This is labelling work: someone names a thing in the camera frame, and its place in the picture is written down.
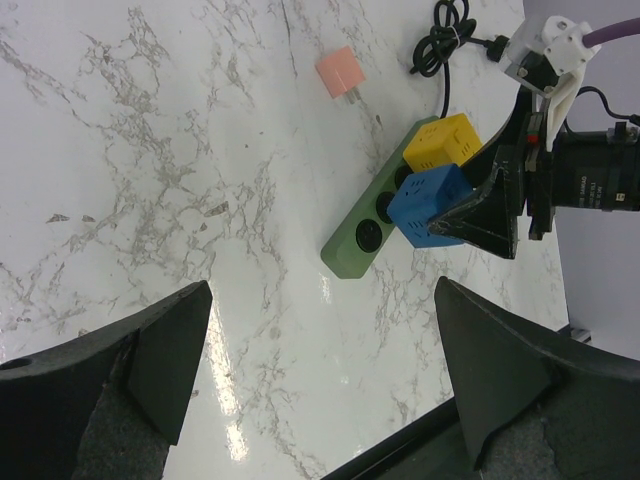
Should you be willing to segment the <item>yellow cube socket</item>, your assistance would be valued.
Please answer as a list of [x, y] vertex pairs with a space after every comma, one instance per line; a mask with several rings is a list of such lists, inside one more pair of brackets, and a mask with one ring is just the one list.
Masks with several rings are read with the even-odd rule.
[[464, 113], [426, 123], [418, 128], [403, 151], [413, 172], [443, 165], [464, 165], [483, 144]]

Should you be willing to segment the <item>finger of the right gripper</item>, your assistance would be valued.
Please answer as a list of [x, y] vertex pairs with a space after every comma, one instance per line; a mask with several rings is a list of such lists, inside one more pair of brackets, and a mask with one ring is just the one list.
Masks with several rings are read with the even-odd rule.
[[503, 259], [514, 259], [520, 216], [520, 168], [495, 165], [467, 198], [436, 215], [429, 232], [458, 239]]
[[462, 166], [466, 178], [487, 178], [492, 170], [498, 148], [514, 145], [520, 131], [520, 120], [514, 109], [502, 128]]

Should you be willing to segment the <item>green power strip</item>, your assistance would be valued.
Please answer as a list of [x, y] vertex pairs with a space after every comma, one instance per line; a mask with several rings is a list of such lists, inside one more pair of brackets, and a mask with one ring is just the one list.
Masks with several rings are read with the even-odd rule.
[[386, 207], [411, 173], [403, 152], [418, 130], [436, 116], [415, 122], [320, 251], [321, 260], [339, 279], [362, 278], [393, 232]]

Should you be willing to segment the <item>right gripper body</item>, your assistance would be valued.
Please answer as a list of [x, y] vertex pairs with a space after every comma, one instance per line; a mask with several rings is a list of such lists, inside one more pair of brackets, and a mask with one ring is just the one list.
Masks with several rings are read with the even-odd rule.
[[537, 104], [534, 93], [520, 88], [508, 119], [495, 136], [496, 243], [517, 241], [517, 219], [522, 215], [530, 219], [530, 240], [540, 241], [553, 230], [551, 157], [545, 140], [546, 112]]

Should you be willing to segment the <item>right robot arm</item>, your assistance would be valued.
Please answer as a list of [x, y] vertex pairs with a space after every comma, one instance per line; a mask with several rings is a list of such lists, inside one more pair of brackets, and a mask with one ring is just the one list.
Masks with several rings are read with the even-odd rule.
[[430, 220], [429, 231], [512, 259], [523, 215], [528, 238], [540, 241], [559, 207], [638, 211], [638, 117], [601, 132], [563, 128], [548, 140], [550, 118], [549, 108], [520, 89], [503, 128], [462, 167], [472, 193]]

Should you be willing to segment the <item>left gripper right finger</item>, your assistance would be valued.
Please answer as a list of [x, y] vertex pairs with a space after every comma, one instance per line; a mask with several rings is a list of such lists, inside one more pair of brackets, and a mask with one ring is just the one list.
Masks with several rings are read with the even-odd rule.
[[446, 277], [435, 304], [466, 448], [483, 478], [638, 478], [638, 361]]

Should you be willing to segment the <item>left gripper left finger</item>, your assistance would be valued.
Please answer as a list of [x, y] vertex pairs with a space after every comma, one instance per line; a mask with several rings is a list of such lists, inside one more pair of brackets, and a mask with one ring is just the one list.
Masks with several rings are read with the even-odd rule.
[[1, 366], [4, 479], [160, 479], [177, 445], [212, 294], [148, 308]]

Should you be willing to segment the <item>blue cube socket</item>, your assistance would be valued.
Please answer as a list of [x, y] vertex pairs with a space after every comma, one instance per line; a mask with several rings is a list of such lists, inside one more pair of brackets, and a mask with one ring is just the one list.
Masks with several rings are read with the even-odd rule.
[[462, 245], [461, 240], [432, 234], [428, 223], [472, 192], [458, 165], [442, 165], [410, 174], [391, 200], [387, 214], [416, 249]]

